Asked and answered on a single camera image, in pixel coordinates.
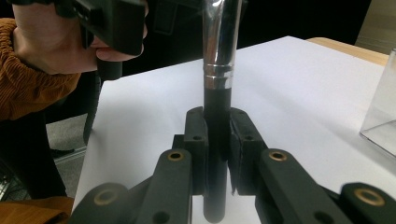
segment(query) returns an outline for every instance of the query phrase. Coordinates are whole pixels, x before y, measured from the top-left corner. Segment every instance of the hand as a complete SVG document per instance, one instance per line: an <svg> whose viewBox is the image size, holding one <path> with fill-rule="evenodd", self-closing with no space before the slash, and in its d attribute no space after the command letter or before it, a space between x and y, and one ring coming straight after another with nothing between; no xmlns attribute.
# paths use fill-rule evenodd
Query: hand
<svg viewBox="0 0 396 224"><path fill-rule="evenodd" d="M78 19L58 16L54 5L13 5L17 28L14 51L24 63L47 74L73 74L96 70L96 56L104 61L122 62L136 56L115 51L98 38L84 49Z"/></svg>

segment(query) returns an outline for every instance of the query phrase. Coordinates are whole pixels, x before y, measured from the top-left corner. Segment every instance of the knitted sleeve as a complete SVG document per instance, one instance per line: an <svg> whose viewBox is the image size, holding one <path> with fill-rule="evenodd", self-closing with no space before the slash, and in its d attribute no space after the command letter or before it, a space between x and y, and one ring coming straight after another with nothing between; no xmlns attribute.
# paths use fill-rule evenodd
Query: knitted sleeve
<svg viewBox="0 0 396 224"><path fill-rule="evenodd" d="M22 63L14 54L13 19L0 19L0 120L40 111L72 92L80 74L48 75Z"/></svg>

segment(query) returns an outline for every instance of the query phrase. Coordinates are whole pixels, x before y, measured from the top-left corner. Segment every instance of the white table surface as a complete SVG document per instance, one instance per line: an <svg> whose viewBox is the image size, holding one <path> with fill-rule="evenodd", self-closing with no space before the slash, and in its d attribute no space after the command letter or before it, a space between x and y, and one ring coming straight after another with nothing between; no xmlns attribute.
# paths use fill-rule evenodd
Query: white table surface
<svg viewBox="0 0 396 224"><path fill-rule="evenodd" d="M396 198L396 160L359 136L383 67L294 37L236 53L232 107L245 110L268 147L285 149L336 192L364 182ZM203 105L202 60L105 83L75 206L92 188L128 188L152 175L160 154ZM253 197L227 198L221 223L260 223ZM194 197L192 223L206 223Z"/></svg>

